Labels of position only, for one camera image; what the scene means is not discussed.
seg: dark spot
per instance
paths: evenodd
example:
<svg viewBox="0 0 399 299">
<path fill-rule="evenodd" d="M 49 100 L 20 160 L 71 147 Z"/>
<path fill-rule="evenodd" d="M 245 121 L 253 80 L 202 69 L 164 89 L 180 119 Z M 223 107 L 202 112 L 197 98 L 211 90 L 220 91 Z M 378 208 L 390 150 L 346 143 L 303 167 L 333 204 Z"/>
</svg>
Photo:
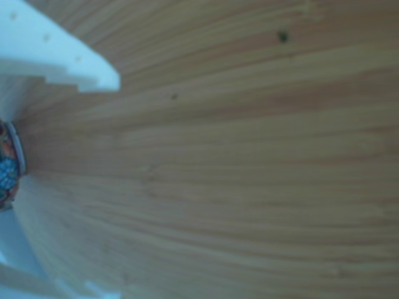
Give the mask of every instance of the dark spot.
<svg viewBox="0 0 399 299">
<path fill-rule="evenodd" d="M 279 37 L 279 40 L 280 40 L 280 43 L 281 43 L 281 44 L 285 44 L 286 42 L 288 42 L 288 40 L 289 40 L 289 34 L 288 34 L 287 31 L 279 31 L 279 32 L 277 33 L 277 35 L 278 35 L 278 37 Z"/>
</svg>

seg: blue pattern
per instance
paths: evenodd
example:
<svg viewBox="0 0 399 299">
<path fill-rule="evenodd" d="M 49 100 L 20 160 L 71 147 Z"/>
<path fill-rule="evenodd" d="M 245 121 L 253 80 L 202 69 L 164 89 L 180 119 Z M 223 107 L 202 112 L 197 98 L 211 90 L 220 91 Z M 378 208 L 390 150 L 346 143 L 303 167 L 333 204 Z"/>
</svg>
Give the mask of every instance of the blue pattern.
<svg viewBox="0 0 399 299">
<path fill-rule="evenodd" d="M 15 160 L 5 158 L 0 162 L 0 188 L 10 190 L 18 182 L 18 165 Z"/>
</svg>

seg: white plastic object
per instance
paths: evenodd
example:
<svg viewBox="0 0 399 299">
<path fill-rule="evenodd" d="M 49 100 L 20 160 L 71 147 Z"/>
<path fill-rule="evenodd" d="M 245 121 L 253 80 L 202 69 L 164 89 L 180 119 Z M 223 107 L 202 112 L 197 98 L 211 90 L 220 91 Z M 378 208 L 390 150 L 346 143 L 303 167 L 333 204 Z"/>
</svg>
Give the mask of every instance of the white plastic object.
<svg viewBox="0 0 399 299">
<path fill-rule="evenodd" d="M 119 292 L 106 292 L 94 282 L 85 282 L 87 289 L 93 293 L 92 296 L 80 296 L 61 279 L 56 279 L 55 283 L 71 299 L 120 299 L 122 296 L 122 294 Z"/>
<path fill-rule="evenodd" d="M 98 53 L 20 0 L 0 0 L 0 74 L 45 77 L 80 92 L 115 92 L 118 72 Z"/>
</svg>

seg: wood grain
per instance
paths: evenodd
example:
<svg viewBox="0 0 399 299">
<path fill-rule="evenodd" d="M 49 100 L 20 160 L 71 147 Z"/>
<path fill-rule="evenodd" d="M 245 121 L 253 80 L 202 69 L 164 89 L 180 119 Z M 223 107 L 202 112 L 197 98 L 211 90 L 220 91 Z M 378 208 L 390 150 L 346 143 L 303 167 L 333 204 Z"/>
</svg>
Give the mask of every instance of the wood grain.
<svg viewBox="0 0 399 299">
<path fill-rule="evenodd" d="M 22 95 L 16 212 L 53 278 L 127 299 L 398 298 L 399 2 L 31 3 L 123 81 Z"/>
</svg>

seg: wooden surface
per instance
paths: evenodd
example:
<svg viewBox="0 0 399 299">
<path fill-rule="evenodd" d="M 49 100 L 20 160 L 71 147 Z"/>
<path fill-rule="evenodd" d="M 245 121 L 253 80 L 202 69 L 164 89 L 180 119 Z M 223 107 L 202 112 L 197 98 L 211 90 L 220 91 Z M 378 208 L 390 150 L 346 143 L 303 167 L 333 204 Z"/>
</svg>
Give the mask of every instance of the wooden surface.
<svg viewBox="0 0 399 299">
<path fill-rule="evenodd" d="M 16 212 L 51 277 L 127 299 L 398 298 L 398 1 L 31 2 L 123 81 L 21 95 Z"/>
</svg>

